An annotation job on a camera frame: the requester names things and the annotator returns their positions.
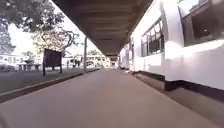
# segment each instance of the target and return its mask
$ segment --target tree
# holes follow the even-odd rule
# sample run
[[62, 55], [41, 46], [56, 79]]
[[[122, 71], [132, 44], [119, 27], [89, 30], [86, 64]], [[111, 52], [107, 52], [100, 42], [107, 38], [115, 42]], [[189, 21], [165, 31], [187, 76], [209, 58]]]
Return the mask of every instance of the tree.
[[15, 24], [25, 32], [49, 31], [63, 22], [63, 13], [54, 13], [49, 0], [0, 0], [0, 54], [10, 54], [8, 25]]
[[0, 24], [0, 54], [11, 54], [14, 49], [8, 31]]
[[72, 31], [63, 30], [57, 27], [50, 31], [38, 32], [33, 36], [34, 45], [36, 46], [37, 54], [41, 54], [44, 48], [57, 50], [63, 52], [63, 56], [66, 53], [66, 48], [71, 45], [78, 45], [75, 40], [79, 37], [79, 34]]

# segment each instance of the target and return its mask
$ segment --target walkway roof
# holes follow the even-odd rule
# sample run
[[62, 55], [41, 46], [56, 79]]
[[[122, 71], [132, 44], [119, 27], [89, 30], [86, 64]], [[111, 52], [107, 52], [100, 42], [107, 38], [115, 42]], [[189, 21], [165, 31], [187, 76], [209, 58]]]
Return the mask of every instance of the walkway roof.
[[53, 0], [109, 57], [116, 57], [153, 0]]

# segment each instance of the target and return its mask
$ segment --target white building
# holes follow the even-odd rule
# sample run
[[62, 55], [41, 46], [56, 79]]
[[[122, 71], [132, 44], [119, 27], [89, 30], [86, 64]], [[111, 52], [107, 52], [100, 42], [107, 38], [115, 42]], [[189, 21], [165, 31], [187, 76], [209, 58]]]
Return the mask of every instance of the white building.
[[154, 0], [121, 50], [120, 67], [224, 90], [222, 12], [223, 0]]
[[27, 57], [18, 55], [0, 55], [0, 65], [10, 65], [18, 67], [19, 64], [25, 64]]

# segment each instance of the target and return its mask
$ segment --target building wall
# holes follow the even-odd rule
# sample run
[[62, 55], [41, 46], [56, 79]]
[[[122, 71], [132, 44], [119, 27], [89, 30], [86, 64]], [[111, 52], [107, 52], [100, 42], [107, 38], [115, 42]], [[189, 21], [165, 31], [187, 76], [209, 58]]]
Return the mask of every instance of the building wall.
[[121, 68], [129, 69], [129, 49], [127, 45], [121, 50], [119, 61]]
[[[154, 0], [139, 22], [131, 35], [134, 42], [132, 70], [164, 75], [167, 81], [184, 80], [224, 90], [224, 38], [184, 47], [177, 2]], [[164, 24], [165, 52], [141, 57], [141, 37], [159, 17]]]

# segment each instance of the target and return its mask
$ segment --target support column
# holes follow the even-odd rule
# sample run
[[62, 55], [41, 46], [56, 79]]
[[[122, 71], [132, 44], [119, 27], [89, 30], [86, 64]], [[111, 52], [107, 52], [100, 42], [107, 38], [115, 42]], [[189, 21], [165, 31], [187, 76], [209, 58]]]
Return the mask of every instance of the support column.
[[85, 40], [84, 40], [84, 57], [83, 57], [83, 70], [84, 70], [84, 73], [86, 73], [86, 67], [87, 67], [87, 64], [86, 64], [86, 57], [87, 57], [87, 36], [85, 37]]

